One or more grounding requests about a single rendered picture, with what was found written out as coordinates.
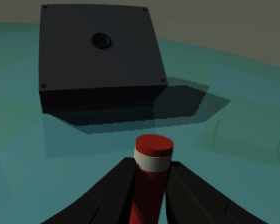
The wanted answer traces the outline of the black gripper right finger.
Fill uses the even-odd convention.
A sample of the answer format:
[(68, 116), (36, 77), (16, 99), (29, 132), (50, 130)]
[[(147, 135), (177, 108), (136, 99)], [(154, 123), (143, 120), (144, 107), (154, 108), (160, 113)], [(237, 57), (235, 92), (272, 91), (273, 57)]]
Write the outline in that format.
[(171, 161), (165, 184), (168, 224), (268, 224), (229, 200), (180, 161)]

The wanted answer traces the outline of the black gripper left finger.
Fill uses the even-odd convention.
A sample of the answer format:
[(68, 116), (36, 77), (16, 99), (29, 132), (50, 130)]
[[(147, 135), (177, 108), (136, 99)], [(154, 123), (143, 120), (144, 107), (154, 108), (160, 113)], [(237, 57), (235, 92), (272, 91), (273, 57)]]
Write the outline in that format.
[(128, 224), (136, 181), (135, 157), (124, 157), (83, 196), (42, 224)]

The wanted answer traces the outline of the dark grey sloped panel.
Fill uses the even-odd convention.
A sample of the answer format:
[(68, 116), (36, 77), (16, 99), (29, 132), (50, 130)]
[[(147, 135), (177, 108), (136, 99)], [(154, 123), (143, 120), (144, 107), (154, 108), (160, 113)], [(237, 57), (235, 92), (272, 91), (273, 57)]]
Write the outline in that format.
[(168, 85), (148, 7), (42, 4), (43, 113), (151, 107)]

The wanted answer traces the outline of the dark red peg with white band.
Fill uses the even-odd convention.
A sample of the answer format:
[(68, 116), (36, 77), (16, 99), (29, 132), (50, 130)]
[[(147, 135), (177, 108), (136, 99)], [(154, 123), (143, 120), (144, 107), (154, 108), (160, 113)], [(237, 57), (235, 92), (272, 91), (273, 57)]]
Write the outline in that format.
[(141, 135), (135, 147), (136, 181), (128, 224), (159, 224), (173, 143), (160, 135)]

